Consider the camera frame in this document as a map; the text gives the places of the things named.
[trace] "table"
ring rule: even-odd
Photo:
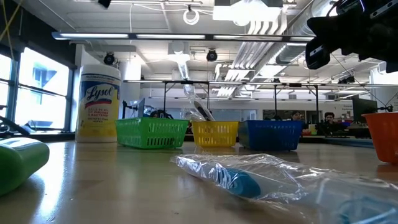
[[[235,147],[137,150],[116,144],[49,143],[50,160],[0,197],[0,223],[299,223],[230,195],[169,162],[184,153],[250,154]],[[299,144],[287,161],[398,183],[398,167],[374,149]]]

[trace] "ceiling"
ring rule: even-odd
[[[211,11],[214,0],[202,0],[202,10]],[[291,21],[309,0],[297,0],[297,6],[287,10],[287,22]],[[179,33],[179,34],[245,34],[249,26],[236,26],[231,21],[214,21],[212,16],[200,13],[197,24],[191,26],[183,19],[184,11],[158,11],[162,8],[157,5],[150,5],[156,10],[140,6],[111,5],[109,9],[93,2],[76,2],[74,0],[30,0],[22,4],[29,12],[36,15],[55,29],[62,32],[145,32],[145,33]],[[185,6],[169,6],[166,10],[185,9]],[[146,65],[142,67],[142,74],[150,77],[152,74],[171,73],[178,70],[177,64],[167,60],[167,47],[170,41],[144,41],[144,40],[101,40],[91,41],[87,45],[134,45],[141,53]],[[215,71],[217,63],[207,62],[206,54],[208,49],[216,49],[218,60],[232,61],[241,46],[240,42],[189,42],[191,60],[187,62],[190,70]],[[105,52],[96,52],[98,58]],[[120,60],[128,60],[129,52],[116,52]],[[343,56],[340,51],[333,53],[330,64],[318,70],[308,70],[305,59],[299,57],[292,66],[283,70],[283,76],[278,75],[282,82],[330,82],[337,80],[347,69],[354,68],[355,77],[359,82],[368,82],[369,68],[377,65],[379,61],[368,59],[367,62],[358,62],[356,55]]]

